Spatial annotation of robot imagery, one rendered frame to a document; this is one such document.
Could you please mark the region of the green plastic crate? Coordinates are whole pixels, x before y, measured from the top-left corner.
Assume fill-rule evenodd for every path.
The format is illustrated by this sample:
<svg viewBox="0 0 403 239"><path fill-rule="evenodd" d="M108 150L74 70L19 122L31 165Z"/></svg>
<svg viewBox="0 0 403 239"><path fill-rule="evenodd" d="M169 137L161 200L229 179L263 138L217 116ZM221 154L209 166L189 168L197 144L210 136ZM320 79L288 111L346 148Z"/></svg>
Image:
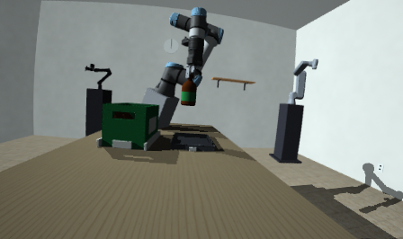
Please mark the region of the green plastic crate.
<svg viewBox="0 0 403 239"><path fill-rule="evenodd" d="M158 131L158 105L153 105L103 103L102 146L112 146L113 140L121 140L131 141L132 148L144 149L144 144ZM129 112L133 119L115 119L115 111Z"/></svg>

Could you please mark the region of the brown bottle with green label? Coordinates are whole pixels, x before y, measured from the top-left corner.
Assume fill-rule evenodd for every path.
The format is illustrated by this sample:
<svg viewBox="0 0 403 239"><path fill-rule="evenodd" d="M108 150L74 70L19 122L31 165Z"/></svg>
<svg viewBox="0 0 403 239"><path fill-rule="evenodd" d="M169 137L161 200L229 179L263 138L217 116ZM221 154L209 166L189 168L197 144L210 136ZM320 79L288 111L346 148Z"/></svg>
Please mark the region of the brown bottle with green label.
<svg viewBox="0 0 403 239"><path fill-rule="evenodd" d="M193 82L193 75L182 86L181 104L185 106L194 106L196 103L197 86Z"/></svg>

